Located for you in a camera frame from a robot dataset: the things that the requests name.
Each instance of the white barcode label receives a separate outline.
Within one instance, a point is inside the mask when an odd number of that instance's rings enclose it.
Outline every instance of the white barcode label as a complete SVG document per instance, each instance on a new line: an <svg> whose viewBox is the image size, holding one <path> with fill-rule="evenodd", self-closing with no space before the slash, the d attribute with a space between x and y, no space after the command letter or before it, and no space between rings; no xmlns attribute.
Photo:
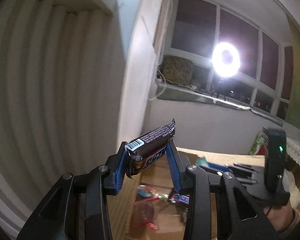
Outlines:
<svg viewBox="0 0 300 240"><path fill-rule="evenodd" d="M134 151L135 149L139 148L141 145L144 145L144 144L145 144L145 142L144 142L143 140L137 139L137 140L135 140L135 141L132 141L132 142L128 143L128 144L126 145L126 147L127 147L128 149Z"/></svg>

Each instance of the lace tablecloth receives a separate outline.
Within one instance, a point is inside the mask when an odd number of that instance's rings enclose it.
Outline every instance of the lace tablecloth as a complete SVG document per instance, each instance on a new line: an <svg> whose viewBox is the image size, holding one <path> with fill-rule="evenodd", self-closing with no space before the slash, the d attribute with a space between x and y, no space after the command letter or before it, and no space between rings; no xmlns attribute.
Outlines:
<svg viewBox="0 0 300 240"><path fill-rule="evenodd" d="M287 137L287 154L300 166L300 141Z"/></svg>

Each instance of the metal screw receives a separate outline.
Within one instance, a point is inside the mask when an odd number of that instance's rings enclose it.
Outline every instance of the metal screw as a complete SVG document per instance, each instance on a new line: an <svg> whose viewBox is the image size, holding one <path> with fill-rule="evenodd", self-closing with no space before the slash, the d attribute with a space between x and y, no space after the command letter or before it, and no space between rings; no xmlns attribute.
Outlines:
<svg viewBox="0 0 300 240"><path fill-rule="evenodd" d="M71 177L72 177L72 174L69 172L62 175L63 179L71 179Z"/></svg>
<svg viewBox="0 0 300 240"><path fill-rule="evenodd" d="M232 179L233 178L233 174L231 172L226 171L224 174L226 179Z"/></svg>
<svg viewBox="0 0 300 240"><path fill-rule="evenodd" d="M198 169L198 167L196 165L191 164L191 165L188 166L188 169L190 171L196 171Z"/></svg>
<svg viewBox="0 0 300 240"><path fill-rule="evenodd" d="M101 171L101 172L104 172L108 169L108 167L106 165L101 165L99 166L98 170Z"/></svg>

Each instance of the brown candy wrapper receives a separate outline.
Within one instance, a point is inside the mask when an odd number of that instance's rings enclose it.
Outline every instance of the brown candy wrapper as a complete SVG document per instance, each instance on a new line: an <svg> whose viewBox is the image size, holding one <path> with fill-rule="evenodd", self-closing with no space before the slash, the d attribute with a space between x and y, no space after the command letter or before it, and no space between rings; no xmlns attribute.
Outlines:
<svg viewBox="0 0 300 240"><path fill-rule="evenodd" d="M166 154L167 143L174 136L175 128L173 119L171 123L146 133L125 146L129 163L126 174L129 178Z"/></svg>

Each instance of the window frame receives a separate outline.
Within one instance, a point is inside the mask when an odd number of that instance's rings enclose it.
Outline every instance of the window frame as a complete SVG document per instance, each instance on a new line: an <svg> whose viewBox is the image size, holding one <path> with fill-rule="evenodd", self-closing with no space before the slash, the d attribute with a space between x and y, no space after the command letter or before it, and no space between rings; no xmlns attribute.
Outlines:
<svg viewBox="0 0 300 240"><path fill-rule="evenodd" d="M254 106L257 91L260 90L263 93L267 94L271 98L273 98L273 103L271 106L270 114L272 116L276 116L279 108L279 103L280 101L285 102L287 104L290 103L289 100L286 100L281 97L282 94L282 88L283 88L283 81L284 81L284 68L285 68L285 52L284 48L285 47L291 47L292 44L290 43L279 43L276 39L274 39L269 33L267 33L265 30L245 18L244 16L234 12L233 10L227 8L224 5L221 5L219 3L213 2L211 0L202 0L208 3L211 3L216 6L216 30L215 30L215 38L214 38L214 47L218 44L218 39L219 39L219 33L220 33L220 12L221 10L226 11L227 13L230 13L242 21L246 22L247 24L251 25L252 27L256 28L258 30L258 61L257 61L257 74L256 78L252 78L246 74L243 74L241 72L237 72L232 78L235 78L243 83L246 83L247 85L253 87L253 92L251 96L251 101L250 101L250 106ZM187 52L187 51L182 51L179 49L174 49L171 47L172 43L172 38L173 38L173 31L174 31L174 26L177 18L177 11L178 11L178 2L179 0L173 0L173 7L172 7L172 13L170 16L170 23L167 29L167 34L166 34L166 45L165 45L165 55L171 55L171 56L176 56L176 57L182 57L188 60L193 61L194 64L210 69L208 80L207 80L207 88L209 83L212 82L212 77L213 77L213 67L211 63L211 59L199 56L197 54ZM269 38L271 38L279 47L279 62L278 62L278 73L277 73L277 82L276 82L276 87L275 90L272 88L268 87L267 85L263 84L260 81L261 77L261 70L262 70L262 58L263 58L263 33L267 35Z"/></svg>

